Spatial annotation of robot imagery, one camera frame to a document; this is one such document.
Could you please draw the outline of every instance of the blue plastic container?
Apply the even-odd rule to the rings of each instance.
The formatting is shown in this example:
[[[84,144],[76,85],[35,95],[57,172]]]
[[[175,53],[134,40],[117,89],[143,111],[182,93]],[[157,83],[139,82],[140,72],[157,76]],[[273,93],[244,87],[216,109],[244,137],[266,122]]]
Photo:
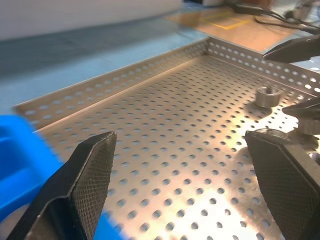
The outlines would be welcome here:
[[[0,116],[0,222],[32,202],[62,163],[34,129],[19,116]],[[95,240],[121,240],[106,215],[100,217]]]

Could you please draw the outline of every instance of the blue object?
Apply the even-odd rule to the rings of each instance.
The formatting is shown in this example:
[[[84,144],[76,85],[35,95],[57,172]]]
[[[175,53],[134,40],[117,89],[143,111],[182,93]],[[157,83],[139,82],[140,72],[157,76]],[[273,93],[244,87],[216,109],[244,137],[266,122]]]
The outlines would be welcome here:
[[[62,163],[34,129],[19,116],[0,116],[0,222],[32,202],[46,180]],[[94,240],[122,240],[105,213]]]

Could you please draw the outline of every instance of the perforated metal tray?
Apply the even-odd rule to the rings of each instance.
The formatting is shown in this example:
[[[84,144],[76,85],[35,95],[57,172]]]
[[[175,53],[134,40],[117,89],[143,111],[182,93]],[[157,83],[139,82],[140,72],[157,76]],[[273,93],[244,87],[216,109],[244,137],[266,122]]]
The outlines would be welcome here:
[[[296,134],[281,108],[317,95],[318,78],[209,38],[17,109],[64,160],[84,139],[117,132],[104,208],[127,239],[280,240],[244,134],[277,129],[316,150],[319,139]],[[283,91],[273,109],[253,103],[265,85]]]

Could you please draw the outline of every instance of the perforated sheet metal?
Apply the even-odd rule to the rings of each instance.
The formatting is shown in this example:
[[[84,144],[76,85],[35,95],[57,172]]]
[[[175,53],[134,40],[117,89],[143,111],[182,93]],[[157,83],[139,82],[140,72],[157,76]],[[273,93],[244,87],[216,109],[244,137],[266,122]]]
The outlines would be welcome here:
[[[272,110],[252,103],[267,84],[284,91]],[[84,139],[117,132],[104,208],[127,239],[280,240],[244,135],[291,132],[281,108],[307,97],[205,55],[42,133],[66,160]]]

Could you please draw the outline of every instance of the metal tray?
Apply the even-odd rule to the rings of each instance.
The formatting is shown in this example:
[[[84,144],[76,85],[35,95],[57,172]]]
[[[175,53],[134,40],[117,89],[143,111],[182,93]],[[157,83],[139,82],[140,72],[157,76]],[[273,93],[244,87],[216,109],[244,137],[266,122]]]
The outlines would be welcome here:
[[[320,75],[261,57],[210,37],[16,109],[64,160],[117,132],[104,208],[129,240],[281,240],[244,134],[277,129],[315,151],[319,139],[297,134],[281,108],[318,96]],[[282,100],[259,108],[255,90],[268,85]]]

